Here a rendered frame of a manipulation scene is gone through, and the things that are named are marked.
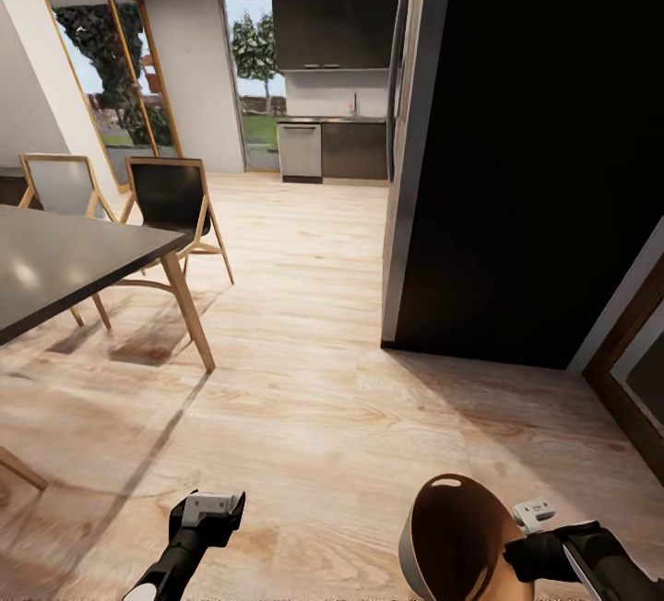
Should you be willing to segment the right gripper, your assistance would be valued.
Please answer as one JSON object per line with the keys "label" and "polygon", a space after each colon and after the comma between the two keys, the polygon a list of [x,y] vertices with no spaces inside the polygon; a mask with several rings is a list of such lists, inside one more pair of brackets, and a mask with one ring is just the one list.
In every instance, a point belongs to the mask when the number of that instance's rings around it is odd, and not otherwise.
{"label": "right gripper", "polygon": [[505,558],[512,564],[519,582],[534,582],[538,579],[566,582],[557,573],[546,555],[546,536],[551,531],[530,534],[504,544]]}

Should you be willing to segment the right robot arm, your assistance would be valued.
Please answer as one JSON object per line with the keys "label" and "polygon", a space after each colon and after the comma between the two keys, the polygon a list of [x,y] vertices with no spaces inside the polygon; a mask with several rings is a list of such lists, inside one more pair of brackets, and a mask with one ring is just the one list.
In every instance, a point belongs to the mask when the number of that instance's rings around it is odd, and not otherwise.
{"label": "right robot arm", "polygon": [[555,514],[544,499],[514,506],[523,538],[505,543],[504,554],[519,582],[581,582],[593,601],[664,601],[664,580],[652,582],[599,521],[543,532],[540,521]]}

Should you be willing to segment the trash can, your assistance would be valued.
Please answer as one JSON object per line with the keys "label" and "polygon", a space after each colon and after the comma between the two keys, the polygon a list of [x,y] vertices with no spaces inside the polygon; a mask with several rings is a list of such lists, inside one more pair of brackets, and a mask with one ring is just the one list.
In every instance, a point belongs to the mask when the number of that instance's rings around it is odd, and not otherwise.
{"label": "trash can", "polygon": [[[461,485],[434,484],[454,479]],[[522,539],[513,515],[487,487],[462,474],[422,485],[398,543],[400,567],[423,601],[535,601],[504,544]]]}

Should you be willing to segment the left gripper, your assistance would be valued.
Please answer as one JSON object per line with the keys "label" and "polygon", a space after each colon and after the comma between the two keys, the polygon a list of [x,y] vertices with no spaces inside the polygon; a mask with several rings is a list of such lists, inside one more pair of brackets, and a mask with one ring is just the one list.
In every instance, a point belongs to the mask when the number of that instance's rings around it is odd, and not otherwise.
{"label": "left gripper", "polygon": [[169,545],[166,550],[184,548],[192,556],[196,572],[207,549],[227,547],[232,531],[240,528],[245,500],[246,494],[243,493],[237,507],[231,513],[207,513],[199,524],[191,526],[181,524],[186,502],[184,498],[171,513]]}

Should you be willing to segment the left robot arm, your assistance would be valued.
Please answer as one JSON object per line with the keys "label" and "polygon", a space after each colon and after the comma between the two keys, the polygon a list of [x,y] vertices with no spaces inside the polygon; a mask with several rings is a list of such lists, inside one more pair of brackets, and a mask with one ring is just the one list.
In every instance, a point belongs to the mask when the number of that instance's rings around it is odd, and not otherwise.
{"label": "left robot arm", "polygon": [[169,519],[169,545],[123,601],[180,601],[209,547],[227,547],[240,528],[246,494],[193,492]]}

